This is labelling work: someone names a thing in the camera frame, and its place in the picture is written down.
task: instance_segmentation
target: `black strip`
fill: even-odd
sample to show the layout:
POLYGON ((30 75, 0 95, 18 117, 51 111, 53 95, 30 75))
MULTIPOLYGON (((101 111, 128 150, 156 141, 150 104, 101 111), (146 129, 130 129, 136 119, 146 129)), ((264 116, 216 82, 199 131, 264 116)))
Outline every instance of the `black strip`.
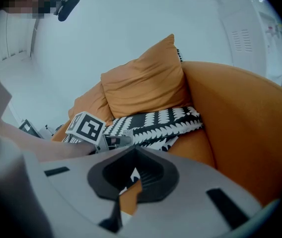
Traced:
POLYGON ((68 143, 71 141, 71 139, 72 139, 72 135, 71 134, 69 134, 69 137, 68 137, 68 143))
POLYGON ((111 216, 101 221, 99 226, 113 233, 117 233, 122 228, 119 198, 116 199, 111 216))
POLYGON ((111 130, 108 132, 107 135, 110 135, 110 134, 111 134, 111 132, 113 131, 113 129, 114 129, 114 127, 116 126, 116 124, 117 124, 117 122, 119 121, 119 119, 116 120, 112 125, 110 125, 110 126, 112 126, 112 128, 111 128, 111 130))
POLYGON ((174 117, 173 109, 168 109, 167 113, 169 115, 169 122, 168 123, 174 122, 176 120, 176 118, 174 117))
POLYGON ((132 115, 132 116, 128 116, 128 117, 132 117, 132 120, 131 120, 131 123, 130 123, 130 126, 129 126, 128 129, 136 128, 136 127, 144 127, 145 116, 146 116, 146 113, 141 113, 141 114, 135 114, 135 115, 132 115))
POLYGON ((183 61, 183 60, 182 60, 182 57, 181 57, 180 50, 179 50, 179 49, 176 49, 176 51, 177 51, 177 55, 179 56, 180 61, 183 61))
POLYGON ((61 167, 61 168, 57 168, 57 169, 50 169, 50 170, 46 170, 44 171, 44 173, 46 174, 47 177, 50 176, 54 176, 54 175, 59 175, 61 173, 67 172, 70 169, 67 167, 61 167))
POLYGON ((119 134, 120 134, 120 132, 121 132, 121 129, 122 129, 123 125, 125 125, 126 120, 127 120, 127 117, 125 117, 125 118, 123 119, 122 124, 120 125, 120 127, 119 127, 119 129, 118 129, 118 133, 117 133, 117 135, 116 135, 116 136, 119 136, 119 134))
POLYGON ((235 229, 248 221, 248 217, 220 188, 210 189, 206 193, 231 228, 235 229))
POLYGON ((143 141, 142 143, 138 144, 139 146, 144 146, 147 147, 149 145, 155 144, 157 142, 161 142, 165 139, 165 137, 163 138, 154 138, 154 139, 148 139, 146 141, 143 141))
POLYGON ((159 111, 154 112, 154 124, 159 124, 159 111))
POLYGON ((187 116, 189 109, 187 107, 182 107, 184 114, 187 116))

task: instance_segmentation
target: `orange pillow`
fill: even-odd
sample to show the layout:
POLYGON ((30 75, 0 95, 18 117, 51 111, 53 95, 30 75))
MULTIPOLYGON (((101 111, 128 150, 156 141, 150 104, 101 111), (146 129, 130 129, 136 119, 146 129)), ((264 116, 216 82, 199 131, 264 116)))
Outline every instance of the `orange pillow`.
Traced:
POLYGON ((192 105, 173 34, 101 74, 101 83, 115 118, 192 105))
POLYGON ((102 119, 106 122, 107 126, 112 125, 113 116, 107 103, 101 82, 75 100, 74 106, 68 111, 70 120, 82 111, 86 111, 99 119, 102 119))

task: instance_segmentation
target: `orange object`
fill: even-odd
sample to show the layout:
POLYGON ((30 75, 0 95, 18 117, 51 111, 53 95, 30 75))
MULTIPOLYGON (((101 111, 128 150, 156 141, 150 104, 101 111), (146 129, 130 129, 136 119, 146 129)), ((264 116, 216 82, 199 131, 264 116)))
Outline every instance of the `orange object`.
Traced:
POLYGON ((133 215, 137 210, 138 194, 142 192, 141 181, 138 180, 127 191, 123 192, 119 197, 120 210, 133 215))
POLYGON ((75 100, 74 106, 68 111, 68 116, 72 120, 75 115, 83 111, 102 119, 106 122, 106 126, 112 125, 113 116, 101 82, 75 100))
POLYGON ((70 125, 70 123, 71 123, 71 120, 68 120, 62 127, 60 127, 60 129, 56 131, 56 133, 51 138, 51 140, 56 141, 56 142, 62 142, 62 140, 66 137, 65 132, 68 126, 70 125))
POLYGON ((101 83, 115 118, 192 104, 173 34, 138 59, 101 74, 101 83))
MULTIPOLYGON (((173 43, 172 41, 174 41, 173 36, 163 40, 169 45, 173 43)), ((141 61, 147 61, 147 59, 149 58, 145 56, 141 61)), ((117 116, 166 108, 169 106, 169 99, 164 95, 166 89, 169 89, 167 95, 171 98, 170 106, 174 106, 177 103, 176 98, 169 93, 173 92, 177 95, 189 87, 183 98, 184 102, 178 105, 185 104, 188 101, 187 96, 191 96, 195 109, 201 114, 204 129, 181 135, 169 152, 215 167, 247 189, 263 205, 280 197, 282 192, 282 87, 232 66, 186 61, 182 63, 182 68, 188 86, 183 88, 183 83, 179 84, 180 82, 176 80, 177 83, 172 85, 182 86, 178 88, 179 90, 170 89, 169 85, 162 83, 159 86, 164 86, 166 89, 149 91, 152 87, 151 82, 140 81, 140 85, 137 84, 141 79, 137 72, 143 75, 144 71, 139 67, 130 67, 128 64, 102 76, 102 79, 106 79, 107 90, 105 91, 111 93, 106 93, 110 108, 114 108, 117 116), (131 74, 127 72, 129 68, 133 71, 131 74), (126 83, 118 83, 121 74, 127 77, 126 83), (109 75, 113 76, 116 83, 111 83, 109 75)), ((153 66, 151 67, 152 77, 144 76, 144 80, 151 81, 154 77, 155 81, 162 82, 171 73, 179 76, 183 82, 178 66, 175 66, 174 70, 177 73, 173 70, 161 73, 160 66, 153 66)), ((61 128, 54 138, 63 138, 59 134, 64 135, 64 129, 66 128, 61 128)), ((131 200, 135 200, 135 190, 131 200)), ((121 204, 126 201, 128 205, 133 205, 127 199, 128 195, 129 190, 125 192, 125 200, 121 200, 121 204)), ((135 211, 135 208, 128 208, 130 212, 135 211)))

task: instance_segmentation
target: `black slot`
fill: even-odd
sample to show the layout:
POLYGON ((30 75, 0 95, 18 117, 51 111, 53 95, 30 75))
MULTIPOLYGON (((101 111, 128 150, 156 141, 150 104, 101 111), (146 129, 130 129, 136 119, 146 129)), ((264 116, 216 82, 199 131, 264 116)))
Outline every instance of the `black slot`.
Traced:
POLYGON ((50 170, 46 170, 44 171, 44 173, 46 174, 47 177, 50 176, 55 176, 64 172, 69 171, 70 169, 67 167, 61 167, 61 168, 57 168, 57 169, 50 169, 50 170))
POLYGON ((248 221, 248 217, 220 188, 210 189, 206 193, 231 228, 235 229, 248 221))
POLYGON ((119 198, 117 198, 116 203, 113 207, 111 216, 99 223, 99 226, 105 228, 113 233, 117 233, 122 227, 121 211, 119 198))

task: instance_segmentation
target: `chair armrest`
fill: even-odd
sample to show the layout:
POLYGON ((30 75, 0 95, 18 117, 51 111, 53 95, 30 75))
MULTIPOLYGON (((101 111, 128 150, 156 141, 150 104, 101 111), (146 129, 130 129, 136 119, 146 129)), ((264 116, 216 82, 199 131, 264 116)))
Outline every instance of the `chair armrest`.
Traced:
POLYGON ((54 136, 51 138, 52 141, 57 141, 57 142, 62 142, 62 140, 66 137, 66 129, 70 125, 71 120, 68 120, 56 133, 54 136))
POLYGON ((228 65, 182 63, 216 168, 263 204, 282 191, 282 87, 228 65))

